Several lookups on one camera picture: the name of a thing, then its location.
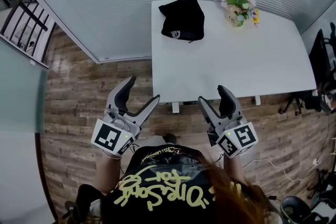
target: table leg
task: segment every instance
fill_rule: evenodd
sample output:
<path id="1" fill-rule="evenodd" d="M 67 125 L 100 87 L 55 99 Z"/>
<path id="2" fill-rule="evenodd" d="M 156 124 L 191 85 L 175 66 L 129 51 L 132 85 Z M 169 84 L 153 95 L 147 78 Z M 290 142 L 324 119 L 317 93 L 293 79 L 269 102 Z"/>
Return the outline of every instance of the table leg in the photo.
<path id="1" fill-rule="evenodd" d="M 179 113 L 180 112 L 180 107 L 179 107 L 178 102 L 173 102 L 172 107 L 173 107 L 173 113 Z"/>
<path id="2" fill-rule="evenodd" d="M 256 95 L 254 98 L 256 100 L 256 105 L 261 105 L 260 95 Z"/>

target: wrist strap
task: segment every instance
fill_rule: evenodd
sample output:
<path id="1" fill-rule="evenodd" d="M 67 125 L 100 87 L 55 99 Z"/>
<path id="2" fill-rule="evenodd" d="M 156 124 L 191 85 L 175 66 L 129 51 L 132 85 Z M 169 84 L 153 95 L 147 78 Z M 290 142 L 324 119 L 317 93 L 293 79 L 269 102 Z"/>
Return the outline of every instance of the wrist strap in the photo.
<path id="1" fill-rule="evenodd" d="M 109 157 L 110 159 L 121 159 L 121 156 L 120 157 L 117 157 L 117 156 L 111 156 L 109 154 L 107 154 L 104 150 L 103 150 L 103 154 L 106 156 L 106 157 Z"/>

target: black shoe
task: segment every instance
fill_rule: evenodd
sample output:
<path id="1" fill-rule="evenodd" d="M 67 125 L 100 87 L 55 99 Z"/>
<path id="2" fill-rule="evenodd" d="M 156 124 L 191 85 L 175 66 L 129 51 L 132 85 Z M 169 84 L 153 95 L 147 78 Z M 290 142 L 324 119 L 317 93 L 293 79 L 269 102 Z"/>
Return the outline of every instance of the black shoe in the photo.
<path id="1" fill-rule="evenodd" d="M 176 139 L 175 135 L 167 133 L 167 134 L 163 135 L 162 137 L 166 141 L 166 143 L 171 143 L 171 144 L 176 145 L 177 139 Z"/>

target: potted flower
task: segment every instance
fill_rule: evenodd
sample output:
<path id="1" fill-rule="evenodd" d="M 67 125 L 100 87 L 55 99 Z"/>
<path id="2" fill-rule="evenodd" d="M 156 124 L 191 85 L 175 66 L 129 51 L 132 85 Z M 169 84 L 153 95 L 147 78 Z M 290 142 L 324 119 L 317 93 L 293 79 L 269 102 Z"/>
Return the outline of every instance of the potted flower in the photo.
<path id="1" fill-rule="evenodd" d="M 255 27 L 259 25 L 259 10 L 255 0 L 221 0 L 225 8 L 225 18 L 234 26 L 242 26 L 251 20 Z"/>

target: white cable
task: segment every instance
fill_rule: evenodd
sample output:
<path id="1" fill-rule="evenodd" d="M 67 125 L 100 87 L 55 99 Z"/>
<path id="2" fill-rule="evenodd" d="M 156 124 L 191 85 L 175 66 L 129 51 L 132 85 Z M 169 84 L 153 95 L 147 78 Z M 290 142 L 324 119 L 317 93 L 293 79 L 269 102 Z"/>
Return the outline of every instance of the white cable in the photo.
<path id="1" fill-rule="evenodd" d="M 252 163 L 252 162 L 258 162 L 258 161 L 268 161 L 274 168 L 280 168 L 280 169 L 282 169 L 282 170 L 284 171 L 285 176 L 286 176 L 290 181 L 292 181 L 292 182 L 294 182 L 294 181 L 296 181 L 296 180 L 303 181 L 303 180 L 308 176 L 309 172 L 312 171 L 312 170 L 315 168 L 315 166 L 316 166 L 316 165 L 314 165 L 312 168 L 310 168 L 310 169 L 308 170 L 308 172 L 306 173 L 306 175 L 305 175 L 305 177 L 304 177 L 303 179 L 297 178 L 297 179 L 294 179 L 294 180 L 291 179 L 291 178 L 289 178 L 289 177 L 287 176 L 285 169 L 283 169 L 282 167 L 279 167 L 279 166 L 275 166 L 269 159 L 254 159 L 253 161 L 250 161 L 248 164 L 246 164 L 246 165 L 244 166 L 243 169 L 245 169 L 245 167 L 246 167 L 247 165 L 249 165 L 250 163 Z"/>

